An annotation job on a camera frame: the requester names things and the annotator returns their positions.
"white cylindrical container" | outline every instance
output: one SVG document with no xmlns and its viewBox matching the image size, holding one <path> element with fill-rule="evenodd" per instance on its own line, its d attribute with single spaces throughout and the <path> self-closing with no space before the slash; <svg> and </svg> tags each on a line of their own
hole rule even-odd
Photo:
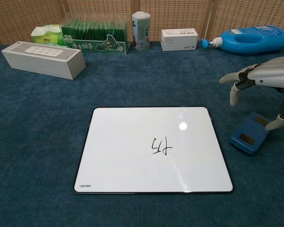
<svg viewBox="0 0 284 227">
<path fill-rule="evenodd" d="M 150 18 L 151 15 L 143 11 L 132 14 L 133 45 L 137 50 L 147 50 L 150 47 L 150 41 L 148 40 Z"/>
</svg>

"robot finger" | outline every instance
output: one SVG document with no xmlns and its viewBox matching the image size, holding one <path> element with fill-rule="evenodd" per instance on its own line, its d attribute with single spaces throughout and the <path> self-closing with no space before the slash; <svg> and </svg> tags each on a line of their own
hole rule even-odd
<svg viewBox="0 0 284 227">
<path fill-rule="evenodd" d="M 280 115 L 278 115 L 276 117 L 276 119 L 270 123 L 268 123 L 265 127 L 266 131 L 272 131 L 278 128 L 281 128 L 284 126 L 284 119 L 280 117 Z"/>
<path fill-rule="evenodd" d="M 239 94 L 240 90 L 236 87 L 236 83 L 234 83 L 233 86 L 231 87 L 231 92 L 230 92 L 231 105 L 236 105 L 238 103 Z"/>
<path fill-rule="evenodd" d="M 219 83 L 225 84 L 225 83 L 232 82 L 232 81 L 241 81 L 245 79 L 247 77 L 248 72 L 253 70 L 256 66 L 257 64 L 254 64 L 254 65 L 247 66 L 238 72 L 228 73 L 219 80 Z"/>
</svg>

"blue block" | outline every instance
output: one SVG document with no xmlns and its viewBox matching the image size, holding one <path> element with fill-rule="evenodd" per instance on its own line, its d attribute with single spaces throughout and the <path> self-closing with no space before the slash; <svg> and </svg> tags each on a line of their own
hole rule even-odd
<svg viewBox="0 0 284 227">
<path fill-rule="evenodd" d="M 269 122 L 271 122 L 269 119 L 257 113 L 251 113 L 235 131 L 230 143 L 249 155 L 254 155 L 269 134 L 269 131 L 265 130 Z"/>
</svg>

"blue bottle nozzle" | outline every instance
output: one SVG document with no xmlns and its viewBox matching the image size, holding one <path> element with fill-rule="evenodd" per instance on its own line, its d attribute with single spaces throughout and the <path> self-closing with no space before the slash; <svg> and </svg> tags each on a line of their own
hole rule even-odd
<svg viewBox="0 0 284 227">
<path fill-rule="evenodd" d="M 207 41 L 206 39 L 201 39 L 201 44 L 203 48 L 207 48 L 208 45 L 210 45 L 210 42 Z"/>
</svg>

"green packaging box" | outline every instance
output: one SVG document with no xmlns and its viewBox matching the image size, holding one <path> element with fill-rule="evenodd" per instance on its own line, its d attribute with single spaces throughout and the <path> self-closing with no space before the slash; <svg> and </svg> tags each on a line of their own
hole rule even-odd
<svg viewBox="0 0 284 227">
<path fill-rule="evenodd" d="M 61 24 L 65 45 L 82 52 L 127 54 L 125 15 L 68 15 Z"/>
</svg>

